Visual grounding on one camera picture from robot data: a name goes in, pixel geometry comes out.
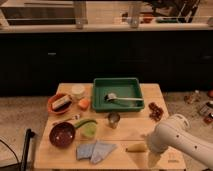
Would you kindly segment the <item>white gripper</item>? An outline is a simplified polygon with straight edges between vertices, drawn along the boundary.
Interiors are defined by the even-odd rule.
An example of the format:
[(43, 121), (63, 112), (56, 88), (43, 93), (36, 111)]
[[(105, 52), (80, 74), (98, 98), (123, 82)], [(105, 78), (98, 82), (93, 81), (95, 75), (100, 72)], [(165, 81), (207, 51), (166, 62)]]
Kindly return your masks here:
[(160, 140), (160, 138), (151, 132), (147, 136), (147, 146), (151, 152), (148, 153), (148, 166), (150, 168), (155, 167), (158, 161), (161, 159), (162, 153), (164, 153), (168, 146)]

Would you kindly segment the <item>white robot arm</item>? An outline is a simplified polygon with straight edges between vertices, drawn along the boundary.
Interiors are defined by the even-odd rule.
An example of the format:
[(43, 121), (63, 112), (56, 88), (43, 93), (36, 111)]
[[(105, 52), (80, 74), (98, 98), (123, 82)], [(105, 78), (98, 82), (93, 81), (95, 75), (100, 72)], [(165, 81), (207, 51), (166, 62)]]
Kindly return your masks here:
[(174, 114), (160, 121), (148, 134), (147, 146), (151, 152), (162, 154), (169, 146), (213, 170), (213, 143), (197, 138), (187, 132), (188, 120), (181, 114)]

